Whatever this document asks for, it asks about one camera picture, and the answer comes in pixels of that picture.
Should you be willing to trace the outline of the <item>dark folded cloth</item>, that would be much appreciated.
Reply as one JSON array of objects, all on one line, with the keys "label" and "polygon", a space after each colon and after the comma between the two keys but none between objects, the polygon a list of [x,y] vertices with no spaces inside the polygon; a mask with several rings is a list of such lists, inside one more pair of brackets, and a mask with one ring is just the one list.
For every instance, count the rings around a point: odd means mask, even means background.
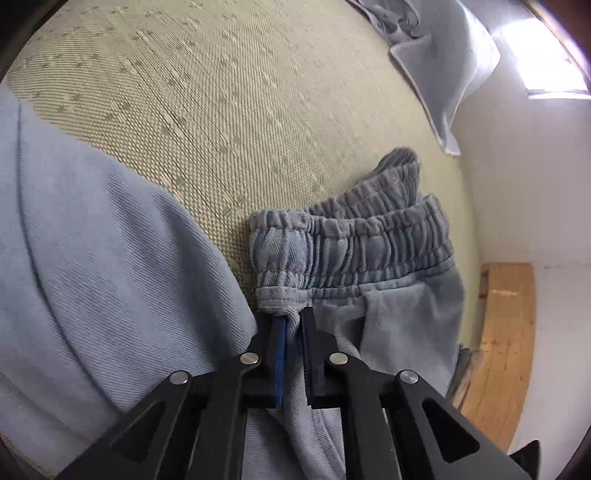
[{"label": "dark folded cloth", "polygon": [[472,363],[472,357],[476,353],[476,350],[464,345],[460,346],[455,371],[446,394],[446,398],[456,408],[461,405],[466,394],[470,377],[470,365]]}]

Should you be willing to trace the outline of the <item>light blue denim pants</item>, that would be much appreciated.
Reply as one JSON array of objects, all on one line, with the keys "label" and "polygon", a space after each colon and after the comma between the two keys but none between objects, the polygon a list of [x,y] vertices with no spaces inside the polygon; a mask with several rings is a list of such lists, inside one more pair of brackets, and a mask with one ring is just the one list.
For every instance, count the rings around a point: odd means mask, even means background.
[{"label": "light blue denim pants", "polygon": [[[308,407],[300,313],[372,369],[446,393],[464,288],[420,163],[393,150],[342,195],[249,219],[259,310],[287,316],[286,396],[246,427],[247,479],[342,479],[341,419]],[[165,375],[215,370],[256,319],[165,190],[1,93],[1,436],[53,477]]]}]

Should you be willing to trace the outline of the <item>light blue blanket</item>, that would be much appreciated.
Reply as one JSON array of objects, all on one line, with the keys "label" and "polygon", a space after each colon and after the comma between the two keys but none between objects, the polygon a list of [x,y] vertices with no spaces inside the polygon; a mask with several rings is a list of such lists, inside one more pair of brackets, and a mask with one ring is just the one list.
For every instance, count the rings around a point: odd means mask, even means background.
[{"label": "light blue blanket", "polygon": [[460,1],[353,1],[413,86],[442,150],[461,154],[452,133],[460,104],[491,76],[501,54]]}]

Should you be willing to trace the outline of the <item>window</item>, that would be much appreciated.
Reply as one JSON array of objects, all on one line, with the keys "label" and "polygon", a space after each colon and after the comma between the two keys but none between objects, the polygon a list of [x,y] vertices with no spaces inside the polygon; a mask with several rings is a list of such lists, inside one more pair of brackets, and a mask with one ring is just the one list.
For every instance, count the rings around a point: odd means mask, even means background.
[{"label": "window", "polygon": [[530,99],[590,99],[584,74],[540,20],[510,21],[497,28],[493,37],[508,49]]}]

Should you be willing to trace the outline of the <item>wooden headboard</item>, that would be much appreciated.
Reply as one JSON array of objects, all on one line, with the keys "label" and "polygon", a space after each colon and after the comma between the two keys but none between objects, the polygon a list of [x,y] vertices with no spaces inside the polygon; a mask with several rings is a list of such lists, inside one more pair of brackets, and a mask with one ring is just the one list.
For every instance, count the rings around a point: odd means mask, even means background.
[{"label": "wooden headboard", "polygon": [[529,263],[481,268],[484,306],[479,345],[453,395],[453,404],[507,452],[526,400],[534,357],[536,289]]}]

